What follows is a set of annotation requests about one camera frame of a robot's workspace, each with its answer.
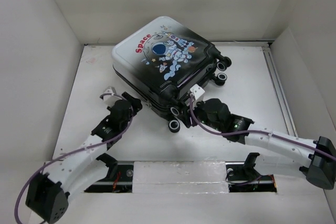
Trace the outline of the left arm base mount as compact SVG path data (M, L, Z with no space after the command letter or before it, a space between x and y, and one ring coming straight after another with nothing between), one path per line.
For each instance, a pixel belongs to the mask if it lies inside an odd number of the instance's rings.
M102 154L97 160L108 168L105 178L88 187L85 193L132 193L134 162L117 161L108 154Z

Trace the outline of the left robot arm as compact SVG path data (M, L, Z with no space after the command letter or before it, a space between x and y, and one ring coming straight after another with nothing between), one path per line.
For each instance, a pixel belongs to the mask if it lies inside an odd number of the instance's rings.
M112 180L117 175L118 162L107 151L122 138L142 104L126 92L113 94L112 100L110 113L78 149L45 164L27 182L25 204L43 222L56 223L75 195L101 179Z

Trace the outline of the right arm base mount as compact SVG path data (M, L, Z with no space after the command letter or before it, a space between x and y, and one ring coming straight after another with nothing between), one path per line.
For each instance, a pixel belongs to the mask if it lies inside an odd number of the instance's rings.
M273 174L261 175L255 170L259 153L249 153L243 162L226 162L225 182L230 193L276 193Z

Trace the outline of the black kids suitcase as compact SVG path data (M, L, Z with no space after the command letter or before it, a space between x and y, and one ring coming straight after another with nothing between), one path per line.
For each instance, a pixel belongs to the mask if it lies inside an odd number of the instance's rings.
M168 16L160 16L114 46L112 66L160 117L192 125L189 90L226 82L232 65L213 43Z

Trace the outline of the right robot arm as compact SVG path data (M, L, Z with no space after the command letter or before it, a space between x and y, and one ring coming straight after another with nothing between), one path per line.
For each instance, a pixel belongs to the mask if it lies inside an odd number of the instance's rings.
M261 127L253 120L232 114L219 99L198 101L190 96L192 122L204 131L228 141L264 148L298 164L296 170L316 187L335 185L335 146L327 137L318 140L290 136Z

